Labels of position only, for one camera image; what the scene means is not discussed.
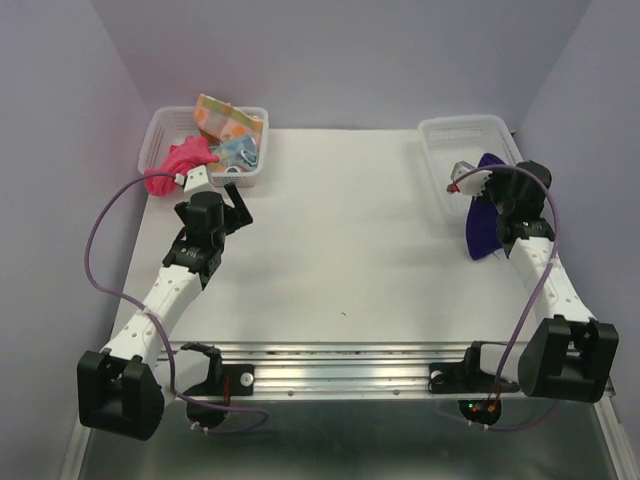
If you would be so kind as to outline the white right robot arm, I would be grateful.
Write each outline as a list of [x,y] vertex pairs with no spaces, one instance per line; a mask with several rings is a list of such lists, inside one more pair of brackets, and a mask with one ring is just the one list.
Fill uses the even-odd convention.
[[477,356],[461,364],[460,378],[472,390],[509,382],[529,397],[596,403],[605,392],[619,334],[586,307],[562,265],[551,182],[541,164],[509,165],[490,153],[477,167],[452,174],[452,187],[472,199],[470,256],[483,256],[474,241],[495,242],[529,295],[509,340],[475,343]]

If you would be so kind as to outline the pink towel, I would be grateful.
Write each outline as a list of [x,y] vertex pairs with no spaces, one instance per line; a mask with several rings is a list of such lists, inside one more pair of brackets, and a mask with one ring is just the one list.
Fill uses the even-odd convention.
[[177,175],[185,177],[191,169],[218,162],[219,156],[210,151],[204,137],[188,136],[182,144],[170,147],[158,168],[144,171],[144,185],[149,195],[166,197],[178,187]]

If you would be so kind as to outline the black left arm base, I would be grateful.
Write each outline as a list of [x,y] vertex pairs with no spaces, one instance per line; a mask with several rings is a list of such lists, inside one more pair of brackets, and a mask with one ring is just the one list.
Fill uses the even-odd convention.
[[215,397],[217,404],[231,406],[233,397],[253,395],[255,366],[248,363],[228,364],[219,348],[198,342],[181,346],[177,356],[177,383],[182,394]]

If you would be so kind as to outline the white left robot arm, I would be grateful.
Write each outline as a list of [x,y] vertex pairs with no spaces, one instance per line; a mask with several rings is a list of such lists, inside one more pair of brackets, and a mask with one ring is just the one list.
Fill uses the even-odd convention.
[[252,223],[238,188],[201,191],[174,210],[182,228],[144,300],[100,351],[85,352],[76,367],[80,423],[137,440],[157,430],[166,404],[182,394],[169,334],[221,265],[227,236]]

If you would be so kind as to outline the purple towel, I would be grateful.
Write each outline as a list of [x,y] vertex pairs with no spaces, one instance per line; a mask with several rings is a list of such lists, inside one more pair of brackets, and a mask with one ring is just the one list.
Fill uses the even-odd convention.
[[496,235],[497,216],[490,200],[472,197],[465,223],[466,244],[472,260],[481,260],[502,249]]

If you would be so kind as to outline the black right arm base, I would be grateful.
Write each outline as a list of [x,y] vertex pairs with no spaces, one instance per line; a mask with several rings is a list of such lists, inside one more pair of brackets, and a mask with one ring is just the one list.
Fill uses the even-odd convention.
[[479,394],[479,399],[458,401],[460,413],[472,424],[493,427],[502,414],[501,393],[518,393],[519,386],[508,380],[495,380],[493,374],[480,369],[481,347],[474,341],[458,362],[432,362],[428,365],[427,391],[432,395]]

